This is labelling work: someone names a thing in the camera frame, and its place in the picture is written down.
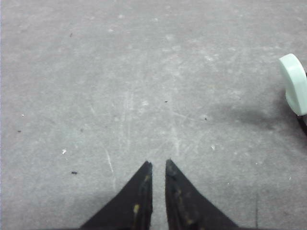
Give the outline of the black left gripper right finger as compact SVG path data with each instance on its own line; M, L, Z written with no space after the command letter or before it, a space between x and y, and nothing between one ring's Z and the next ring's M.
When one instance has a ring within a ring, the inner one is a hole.
M168 159L165 165L165 205L170 230L226 230L237 225L206 199Z

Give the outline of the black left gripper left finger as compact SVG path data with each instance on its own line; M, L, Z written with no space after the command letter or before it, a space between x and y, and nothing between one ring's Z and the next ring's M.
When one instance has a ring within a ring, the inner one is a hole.
M152 164L145 161L120 192L80 229L148 230L152 212Z

